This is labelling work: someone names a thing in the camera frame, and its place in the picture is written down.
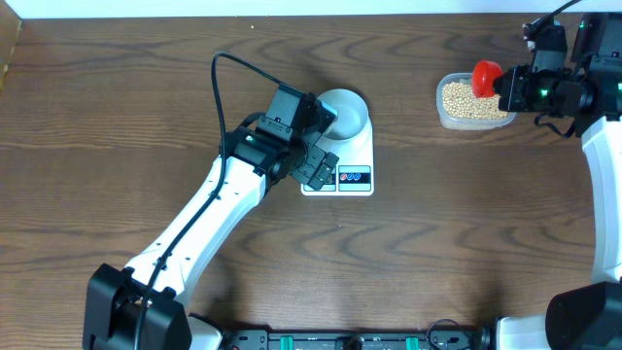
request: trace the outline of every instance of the white wall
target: white wall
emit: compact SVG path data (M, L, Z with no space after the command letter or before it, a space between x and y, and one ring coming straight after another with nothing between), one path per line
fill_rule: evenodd
M26 18L547 13L567 0L6 0ZM584 0L573 12L622 11L622 0Z

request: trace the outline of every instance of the plastic container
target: plastic container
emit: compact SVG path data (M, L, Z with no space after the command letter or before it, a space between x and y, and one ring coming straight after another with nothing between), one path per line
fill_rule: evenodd
M501 120L472 120L452 117L445 111L443 106L443 87L449 83L459 83L462 79L468 80L472 75L472 73L454 73L440 81L436 88L436 109L438 109L440 123L447 128L456 130L489 130L511 123L516 118L516 112L508 114L507 118Z

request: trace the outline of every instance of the red scoop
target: red scoop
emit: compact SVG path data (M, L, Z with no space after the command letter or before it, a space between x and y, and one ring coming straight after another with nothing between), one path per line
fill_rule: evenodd
M471 87L475 97L493 97L495 95L493 81L501 75L503 75L503 71L496 62L489 60L477 62L471 80Z

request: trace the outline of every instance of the beans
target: beans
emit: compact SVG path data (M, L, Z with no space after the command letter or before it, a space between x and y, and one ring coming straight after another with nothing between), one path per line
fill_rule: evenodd
M443 106L455 118L499 120L507 118L507 112L499 110L499 96L475 98L470 85L449 83L443 87Z

